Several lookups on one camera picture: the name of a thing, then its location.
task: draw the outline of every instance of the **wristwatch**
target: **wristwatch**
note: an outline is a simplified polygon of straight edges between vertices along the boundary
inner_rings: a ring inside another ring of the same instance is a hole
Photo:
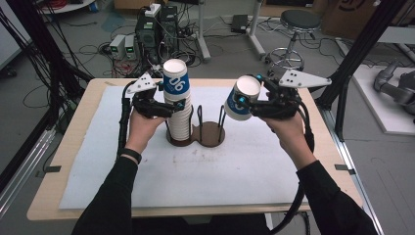
[[[133,157],[135,160],[137,160],[137,163],[140,164],[141,162],[141,154],[135,152],[134,150],[130,150],[130,149],[119,149],[117,152],[117,155],[120,157],[121,155],[128,155]]]

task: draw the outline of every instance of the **hand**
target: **hand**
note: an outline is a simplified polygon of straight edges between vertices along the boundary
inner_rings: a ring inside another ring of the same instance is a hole
[[[134,150],[139,154],[143,153],[157,127],[164,121],[164,117],[146,118],[133,110],[130,116],[129,136],[125,148]]]
[[[302,119],[299,113],[288,119],[262,118],[278,135],[281,147],[293,160],[297,169],[316,161],[304,138]]]

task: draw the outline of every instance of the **brown cup holder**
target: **brown cup holder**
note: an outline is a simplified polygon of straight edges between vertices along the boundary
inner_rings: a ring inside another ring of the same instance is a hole
[[[193,106],[192,112],[189,117],[189,127],[192,124],[192,115],[193,115]],[[198,119],[199,126],[193,125],[193,133],[190,134],[189,139],[178,141],[171,137],[168,123],[165,122],[167,126],[166,138],[167,141],[177,147],[185,147],[192,144],[194,141],[198,141],[199,144],[205,147],[213,148],[219,146],[225,140],[225,129],[223,128],[223,123],[225,121],[226,113],[224,112],[223,106],[220,107],[219,121],[206,121],[203,122],[203,112],[202,106],[198,107]]]

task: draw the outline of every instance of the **power supply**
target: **power supply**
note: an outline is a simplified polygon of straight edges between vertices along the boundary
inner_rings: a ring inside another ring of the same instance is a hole
[[[235,15],[232,19],[231,32],[246,33],[248,26],[248,15]]]
[[[117,35],[111,42],[110,49],[115,60],[122,60],[125,56],[125,35]]]
[[[135,40],[135,35],[126,35],[125,36],[125,53],[127,60],[135,61],[137,60],[138,56],[138,44]]]

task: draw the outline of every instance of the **person's right hand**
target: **person's right hand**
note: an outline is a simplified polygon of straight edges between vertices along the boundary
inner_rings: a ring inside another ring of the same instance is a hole
[[[284,149],[289,147],[290,143],[298,142],[304,138],[302,119],[299,113],[287,119],[262,118],[262,120],[278,135],[281,147]]]
[[[262,118],[262,120],[277,134],[281,147],[291,157],[297,169],[316,161],[305,141],[299,113],[287,119]]]

